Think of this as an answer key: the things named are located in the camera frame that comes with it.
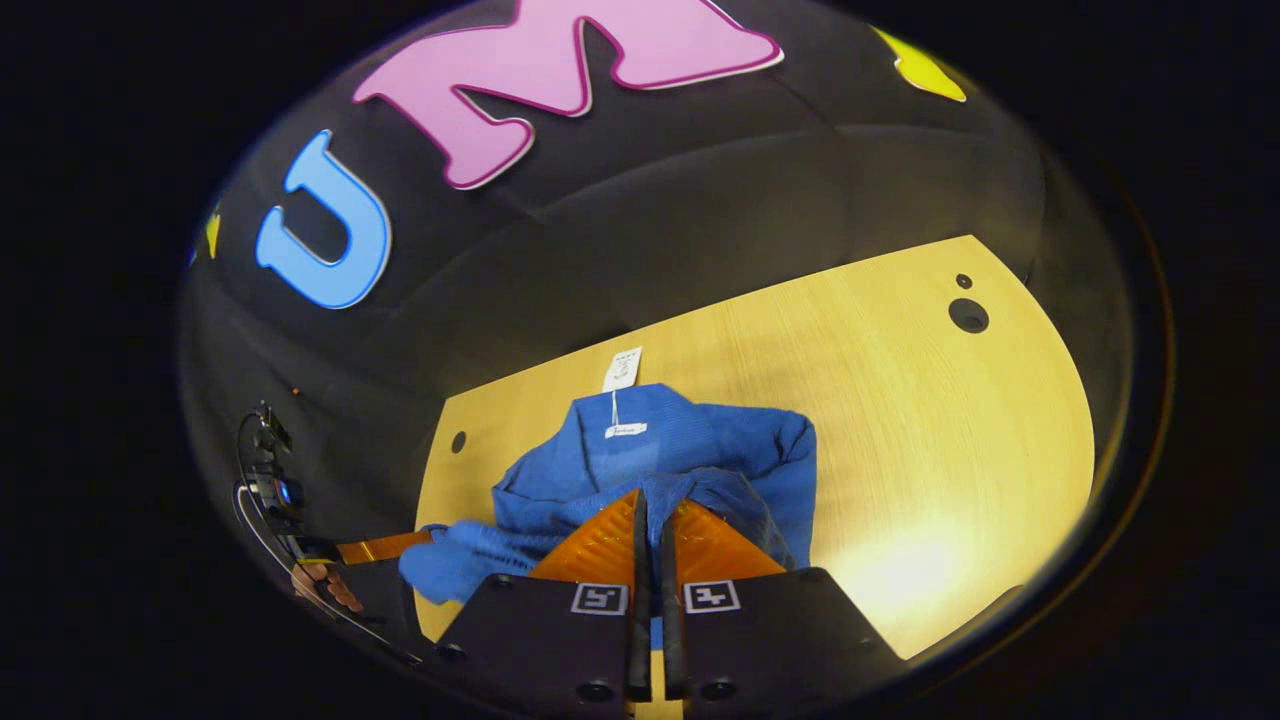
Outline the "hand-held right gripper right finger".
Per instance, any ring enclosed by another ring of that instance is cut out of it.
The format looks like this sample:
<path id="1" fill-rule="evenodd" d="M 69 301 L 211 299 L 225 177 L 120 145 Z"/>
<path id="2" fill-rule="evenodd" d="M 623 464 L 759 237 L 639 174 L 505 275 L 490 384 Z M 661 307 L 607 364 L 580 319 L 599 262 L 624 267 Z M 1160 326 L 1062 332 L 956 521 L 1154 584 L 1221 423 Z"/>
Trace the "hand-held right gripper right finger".
<path id="1" fill-rule="evenodd" d="M 906 671 L 827 570 L 782 568 L 700 503 L 660 552 L 666 693 L 687 716 L 820 716 Z"/>

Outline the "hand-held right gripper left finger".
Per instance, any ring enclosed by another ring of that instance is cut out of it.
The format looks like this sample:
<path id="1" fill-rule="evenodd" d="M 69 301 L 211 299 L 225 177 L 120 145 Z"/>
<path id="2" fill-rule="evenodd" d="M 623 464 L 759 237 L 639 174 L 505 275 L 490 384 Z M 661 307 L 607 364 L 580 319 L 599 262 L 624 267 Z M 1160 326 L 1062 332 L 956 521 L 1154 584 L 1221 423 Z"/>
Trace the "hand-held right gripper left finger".
<path id="1" fill-rule="evenodd" d="M 488 577 L 436 642 L 436 679 L 507 716 L 630 716 L 652 698 L 649 601 L 635 489 L 527 575 Z"/>

